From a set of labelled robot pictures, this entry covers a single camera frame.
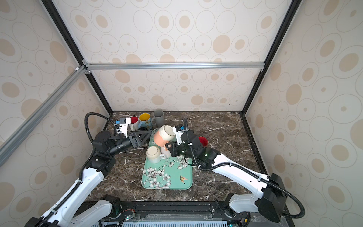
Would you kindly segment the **white mug red inside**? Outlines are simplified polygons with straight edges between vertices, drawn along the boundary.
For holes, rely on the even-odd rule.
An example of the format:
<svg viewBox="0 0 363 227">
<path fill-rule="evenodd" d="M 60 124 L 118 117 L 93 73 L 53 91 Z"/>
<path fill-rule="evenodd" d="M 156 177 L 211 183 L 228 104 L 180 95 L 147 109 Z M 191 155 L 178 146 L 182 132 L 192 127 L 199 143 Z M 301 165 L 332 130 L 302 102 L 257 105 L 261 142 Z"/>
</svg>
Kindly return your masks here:
<svg viewBox="0 0 363 227">
<path fill-rule="evenodd" d="M 130 118 L 130 124 L 129 124 L 130 130 L 131 131 L 136 131 L 139 129 L 140 127 L 140 120 L 137 116 L 132 116 Z"/>
</svg>

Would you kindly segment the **blue butterfly mug yellow inside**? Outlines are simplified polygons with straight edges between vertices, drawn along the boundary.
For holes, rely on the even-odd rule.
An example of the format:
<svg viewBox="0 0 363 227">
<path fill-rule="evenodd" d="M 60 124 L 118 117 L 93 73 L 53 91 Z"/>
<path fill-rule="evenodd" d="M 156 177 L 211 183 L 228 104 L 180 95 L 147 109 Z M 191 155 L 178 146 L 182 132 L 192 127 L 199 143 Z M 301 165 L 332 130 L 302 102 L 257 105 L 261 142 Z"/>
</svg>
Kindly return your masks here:
<svg viewBox="0 0 363 227">
<path fill-rule="evenodd" d="M 152 129 L 152 120 L 151 115 L 148 113 L 142 113 L 139 116 L 139 128 L 147 128 L 148 130 Z"/>
</svg>

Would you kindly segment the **tall dark grey mug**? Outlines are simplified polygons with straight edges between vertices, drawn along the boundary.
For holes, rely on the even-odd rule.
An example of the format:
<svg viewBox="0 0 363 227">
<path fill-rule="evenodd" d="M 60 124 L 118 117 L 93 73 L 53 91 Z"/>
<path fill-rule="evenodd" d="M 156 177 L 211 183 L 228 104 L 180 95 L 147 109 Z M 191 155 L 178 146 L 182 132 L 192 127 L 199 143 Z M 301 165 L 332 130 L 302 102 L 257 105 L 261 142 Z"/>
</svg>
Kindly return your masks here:
<svg viewBox="0 0 363 227">
<path fill-rule="evenodd" d="M 152 124 L 153 124 L 153 126 L 155 126 L 157 128 L 165 125 L 165 116 L 164 116 L 164 112 L 162 110 L 156 110 L 153 113 Z"/>
</svg>

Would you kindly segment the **cream mug orange handle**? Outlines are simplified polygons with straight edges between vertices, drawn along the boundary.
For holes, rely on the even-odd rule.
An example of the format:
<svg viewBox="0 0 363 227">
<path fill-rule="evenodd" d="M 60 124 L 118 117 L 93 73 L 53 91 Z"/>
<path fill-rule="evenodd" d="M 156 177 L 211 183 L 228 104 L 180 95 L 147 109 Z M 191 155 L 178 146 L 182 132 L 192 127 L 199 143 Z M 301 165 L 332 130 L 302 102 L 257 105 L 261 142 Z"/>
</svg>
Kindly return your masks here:
<svg viewBox="0 0 363 227">
<path fill-rule="evenodd" d="M 173 131 L 172 126 L 169 125 L 163 125 L 161 126 L 157 132 L 154 134 L 154 143 L 159 146 L 163 147 L 170 141 L 172 141 L 175 138 L 175 133 Z"/>
</svg>

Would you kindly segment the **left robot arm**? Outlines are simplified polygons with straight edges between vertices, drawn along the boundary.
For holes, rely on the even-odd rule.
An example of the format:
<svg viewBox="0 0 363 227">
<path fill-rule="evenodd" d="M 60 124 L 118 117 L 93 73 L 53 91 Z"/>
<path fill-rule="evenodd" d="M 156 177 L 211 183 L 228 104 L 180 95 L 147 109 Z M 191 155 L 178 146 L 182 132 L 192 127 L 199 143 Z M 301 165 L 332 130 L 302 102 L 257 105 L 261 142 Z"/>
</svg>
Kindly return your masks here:
<svg viewBox="0 0 363 227">
<path fill-rule="evenodd" d="M 121 213 L 119 199 L 105 198 L 91 208 L 77 215 L 85 199 L 96 186 L 111 172 L 116 163 L 115 156 L 142 147 L 151 137 L 151 130 L 142 128 L 128 132 L 130 118 L 115 122 L 114 131 L 101 131 L 92 137 L 88 125 L 90 116 L 99 116 L 108 122 L 112 120 L 102 114 L 89 112 L 85 115 L 84 125 L 92 144 L 92 152 L 81 167 L 78 179 L 73 186 L 39 218 L 31 218 L 27 227 L 90 227 L 109 215 L 118 217 Z"/>
</svg>

